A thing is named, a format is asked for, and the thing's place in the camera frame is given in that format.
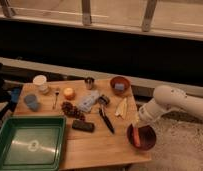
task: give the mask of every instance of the blue cup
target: blue cup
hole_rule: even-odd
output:
[[[28,94],[24,97],[24,102],[32,111],[37,111],[39,109],[39,102],[35,94]]]

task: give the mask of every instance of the blue object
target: blue object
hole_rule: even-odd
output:
[[[15,88],[11,92],[11,101],[17,103],[19,100],[19,95],[21,93],[21,88]]]
[[[116,83],[115,84],[115,89],[116,90],[120,90],[120,91],[123,91],[124,90],[124,84],[122,84],[122,83]]]
[[[35,94],[25,96],[24,102],[32,111],[37,111],[40,105]]]

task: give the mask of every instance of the white cup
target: white cup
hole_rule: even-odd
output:
[[[47,78],[44,75],[37,75],[33,78],[33,84],[36,85],[39,92],[42,94],[46,94],[49,91],[49,87],[47,84]]]

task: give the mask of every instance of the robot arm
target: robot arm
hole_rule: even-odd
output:
[[[153,99],[139,109],[139,121],[148,125],[170,111],[185,111],[203,119],[203,98],[188,96],[183,90],[161,85],[155,88]]]

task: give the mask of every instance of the dark rectangular object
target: dark rectangular object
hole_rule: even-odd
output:
[[[110,132],[112,132],[113,134],[115,133],[114,128],[112,123],[110,122],[109,118],[106,116],[106,114],[104,114],[102,112],[102,109],[99,108],[99,114],[102,117],[102,119],[104,120],[105,124],[107,125],[108,129],[110,130]]]
[[[73,129],[86,131],[86,132],[93,132],[95,129],[94,123],[92,122],[85,122],[81,120],[74,120],[72,124]]]

